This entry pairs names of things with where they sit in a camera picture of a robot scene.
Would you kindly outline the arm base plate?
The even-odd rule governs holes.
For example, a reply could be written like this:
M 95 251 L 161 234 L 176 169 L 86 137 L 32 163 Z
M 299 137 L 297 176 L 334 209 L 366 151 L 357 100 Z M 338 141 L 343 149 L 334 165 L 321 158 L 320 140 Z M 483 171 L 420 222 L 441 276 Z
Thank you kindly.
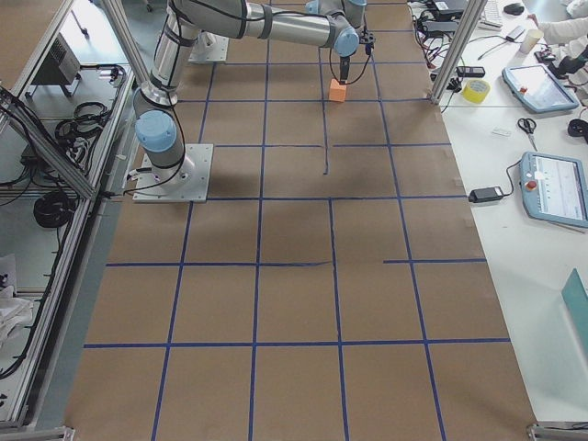
M 188 62 L 192 64 L 226 62 L 229 41 L 227 37 L 201 31 L 196 38 Z
M 138 176 L 138 191 L 132 199 L 138 203 L 206 202 L 213 157 L 212 144 L 188 143 L 184 161 L 179 169 L 154 167 L 145 153 L 142 167 L 150 171 Z

